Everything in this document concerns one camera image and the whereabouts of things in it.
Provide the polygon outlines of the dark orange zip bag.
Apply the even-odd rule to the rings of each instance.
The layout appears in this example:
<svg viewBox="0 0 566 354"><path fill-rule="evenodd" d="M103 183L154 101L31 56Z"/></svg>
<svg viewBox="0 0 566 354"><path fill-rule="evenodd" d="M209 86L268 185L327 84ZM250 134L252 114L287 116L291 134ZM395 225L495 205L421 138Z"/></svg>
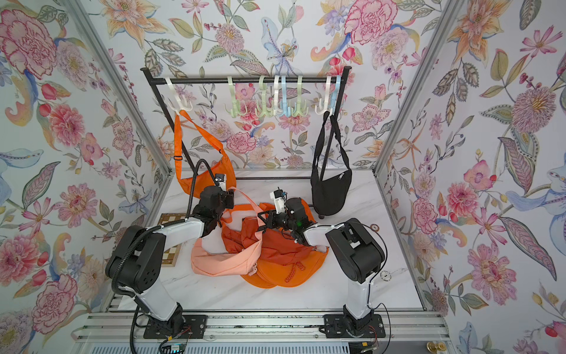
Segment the dark orange zip bag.
<svg viewBox="0 0 566 354"><path fill-rule="evenodd" d="M312 246L295 243L291 234L284 230L267 229L259 231L257 218L243 218L238 230L222 222L221 237L228 253L237 254L259 242L262 237L259 259L287 266L306 260L312 253L317 252Z"/></svg>

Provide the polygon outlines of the black crossbody bag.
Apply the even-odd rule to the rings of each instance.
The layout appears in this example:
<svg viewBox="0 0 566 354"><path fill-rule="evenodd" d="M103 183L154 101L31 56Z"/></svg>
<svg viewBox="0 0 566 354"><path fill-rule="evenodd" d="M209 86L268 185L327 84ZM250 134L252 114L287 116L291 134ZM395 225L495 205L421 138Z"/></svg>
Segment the black crossbody bag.
<svg viewBox="0 0 566 354"><path fill-rule="evenodd" d="M324 148L325 125L331 123L329 142L336 140L340 148L340 156L343 159L346 170L339 175L324 180L323 171L326 169L327 158L323 161L323 166L318 168ZM319 217L335 215L340 212L345 205L346 196L352 184L352 168L349 164L349 157L341 143L341 134L337 118L330 112L323 115L323 124L319 133L312 161L312 173L310 177L312 205Z"/></svg>

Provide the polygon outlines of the orange bag with long straps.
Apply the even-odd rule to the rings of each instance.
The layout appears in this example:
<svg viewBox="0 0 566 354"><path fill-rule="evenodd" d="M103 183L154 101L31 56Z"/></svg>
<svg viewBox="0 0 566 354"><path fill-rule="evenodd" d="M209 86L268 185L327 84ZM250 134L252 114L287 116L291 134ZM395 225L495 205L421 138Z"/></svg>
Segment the orange bag with long straps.
<svg viewBox="0 0 566 354"><path fill-rule="evenodd" d="M309 280L323 265L329 254L327 246L312 246L317 252L312 253L306 260L290 265L277 265L261 259L256 263L256 271L277 271L284 277L283 288L295 288Z"/></svg>

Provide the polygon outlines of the pink crescent bag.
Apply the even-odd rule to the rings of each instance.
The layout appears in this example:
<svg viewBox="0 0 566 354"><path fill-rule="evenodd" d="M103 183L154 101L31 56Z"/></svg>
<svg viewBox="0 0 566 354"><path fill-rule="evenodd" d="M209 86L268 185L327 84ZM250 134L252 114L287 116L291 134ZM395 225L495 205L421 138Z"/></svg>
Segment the pink crescent bag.
<svg viewBox="0 0 566 354"><path fill-rule="evenodd" d="M226 209L220 219L222 230L229 230L233 224L232 213L242 211L255 211L258 228L264 227L265 222L259 218L262 209L245 193L236 187L228 189L231 192L238 192L249 202L239 204L231 209ZM208 277L221 277L229 275L253 275L256 272L256 263L262 251L263 233L260 230L255 232L256 242L245 247L239 253L210 254L203 248L202 238L196 240L191 253L191 265L193 272Z"/></svg>

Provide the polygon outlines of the bright orange crescent bag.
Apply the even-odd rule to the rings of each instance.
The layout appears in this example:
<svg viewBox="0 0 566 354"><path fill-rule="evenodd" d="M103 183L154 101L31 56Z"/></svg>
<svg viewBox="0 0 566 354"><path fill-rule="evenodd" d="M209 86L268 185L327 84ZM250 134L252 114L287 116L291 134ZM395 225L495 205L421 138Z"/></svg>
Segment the bright orange crescent bag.
<svg viewBox="0 0 566 354"><path fill-rule="evenodd" d="M277 271L258 270L253 275L242 275L243 280L260 289L273 289L284 285L284 277Z"/></svg>

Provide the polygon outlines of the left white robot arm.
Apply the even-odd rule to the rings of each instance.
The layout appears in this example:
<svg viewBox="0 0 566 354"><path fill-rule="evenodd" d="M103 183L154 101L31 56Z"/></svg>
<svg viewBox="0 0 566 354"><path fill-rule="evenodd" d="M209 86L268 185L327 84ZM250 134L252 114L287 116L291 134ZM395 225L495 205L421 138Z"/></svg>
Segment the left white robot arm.
<svg viewBox="0 0 566 354"><path fill-rule="evenodd" d="M106 266L112 291L131 298L160 334L180 334L186 328L183 308L159 280L163 254L173 246L208 236L233 206L232 190L206 187L185 218L151 228L127 228Z"/></svg>

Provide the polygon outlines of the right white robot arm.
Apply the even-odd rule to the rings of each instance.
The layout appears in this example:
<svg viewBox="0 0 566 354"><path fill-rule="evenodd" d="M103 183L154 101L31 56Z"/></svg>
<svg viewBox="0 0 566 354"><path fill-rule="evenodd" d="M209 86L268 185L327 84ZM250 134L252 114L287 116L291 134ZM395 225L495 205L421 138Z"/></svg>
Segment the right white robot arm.
<svg viewBox="0 0 566 354"><path fill-rule="evenodd" d="M381 316L371 306L371 285L388 260L387 246L380 246L371 229L356 218L333 225L318 224L307 216L298 198L272 195L275 209L259 212L259 229L281 230L302 246L328 246L345 277L347 298L341 314L324 316L323 333L328 339L386 337Z"/></svg>

